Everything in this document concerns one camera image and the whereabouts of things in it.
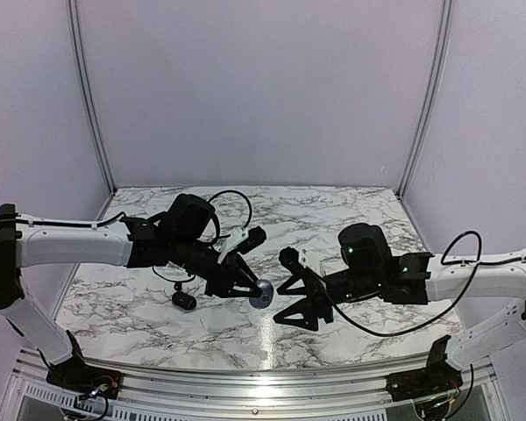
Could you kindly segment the purple earbud charging case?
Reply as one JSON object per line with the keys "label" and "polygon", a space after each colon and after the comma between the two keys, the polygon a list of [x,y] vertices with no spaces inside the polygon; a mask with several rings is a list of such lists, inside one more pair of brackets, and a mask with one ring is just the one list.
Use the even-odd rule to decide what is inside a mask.
{"label": "purple earbud charging case", "polygon": [[274,298],[274,286],[269,280],[258,279],[256,286],[260,289],[260,295],[258,297],[250,297],[249,304],[258,310],[268,308]]}

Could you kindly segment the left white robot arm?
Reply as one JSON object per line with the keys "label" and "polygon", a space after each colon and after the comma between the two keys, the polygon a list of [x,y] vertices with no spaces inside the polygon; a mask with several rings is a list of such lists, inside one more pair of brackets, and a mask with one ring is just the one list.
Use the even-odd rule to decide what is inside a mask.
{"label": "left white robot arm", "polygon": [[123,268],[168,263],[205,280],[207,296],[247,297],[268,302],[267,293],[243,256],[267,238],[257,226],[216,241],[203,241],[208,224],[220,226],[214,206],[199,196],[180,194],[168,210],[149,218],[121,212],[104,221],[47,220],[0,206],[0,315],[35,346],[52,372],[72,389],[92,384],[93,371],[75,338],[62,330],[22,281],[22,268],[48,264],[96,263]]}

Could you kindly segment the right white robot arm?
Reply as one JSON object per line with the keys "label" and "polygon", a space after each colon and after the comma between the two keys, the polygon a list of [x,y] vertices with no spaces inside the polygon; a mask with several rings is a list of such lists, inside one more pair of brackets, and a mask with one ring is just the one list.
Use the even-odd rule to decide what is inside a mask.
{"label": "right white robot arm", "polygon": [[341,303],[379,298],[385,303],[426,305],[465,297],[509,297],[504,310],[456,336],[435,341],[416,384],[434,393],[451,375],[459,375],[477,360],[526,339],[526,249],[507,254],[452,258],[448,252],[392,254],[377,225],[358,223],[338,235],[346,268],[321,275],[320,263],[292,247],[280,252],[280,263],[291,276],[277,289],[299,301],[274,316],[278,325],[317,331],[330,323]]}

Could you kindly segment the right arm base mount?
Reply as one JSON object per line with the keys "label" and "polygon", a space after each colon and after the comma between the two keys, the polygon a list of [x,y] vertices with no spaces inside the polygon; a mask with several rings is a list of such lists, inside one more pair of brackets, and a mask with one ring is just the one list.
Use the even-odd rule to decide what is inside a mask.
{"label": "right arm base mount", "polygon": [[394,402],[435,395],[463,385],[461,370],[447,362],[450,339],[450,335],[445,335],[432,344],[424,367],[387,376],[386,391]]}

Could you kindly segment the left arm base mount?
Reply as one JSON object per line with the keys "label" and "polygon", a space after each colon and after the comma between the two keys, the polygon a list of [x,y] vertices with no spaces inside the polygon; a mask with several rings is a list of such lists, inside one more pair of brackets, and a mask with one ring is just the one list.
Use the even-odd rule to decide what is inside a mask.
{"label": "left arm base mount", "polygon": [[104,394],[109,399],[116,399],[124,378],[123,374],[114,369],[89,365],[82,355],[75,336],[70,331],[66,333],[72,347],[69,359],[53,364],[47,361],[43,354],[40,355],[48,370],[46,381],[82,394],[89,394],[94,389],[106,385]]}

